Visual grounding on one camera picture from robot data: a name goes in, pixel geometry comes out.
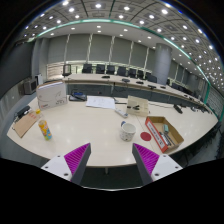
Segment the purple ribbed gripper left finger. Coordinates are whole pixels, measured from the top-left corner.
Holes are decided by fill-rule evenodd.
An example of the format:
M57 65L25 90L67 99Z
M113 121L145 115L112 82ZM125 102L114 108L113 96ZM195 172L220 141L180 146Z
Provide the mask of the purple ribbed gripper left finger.
M82 145L65 155L57 155L42 169L58 177L79 185L91 154L91 144Z

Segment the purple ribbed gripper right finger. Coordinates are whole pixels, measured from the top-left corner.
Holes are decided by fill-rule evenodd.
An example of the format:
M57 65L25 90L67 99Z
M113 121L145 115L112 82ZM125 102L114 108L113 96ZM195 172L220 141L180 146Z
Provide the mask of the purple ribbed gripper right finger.
M143 182L147 185L182 169L170 156L158 155L155 152L134 143L132 154Z

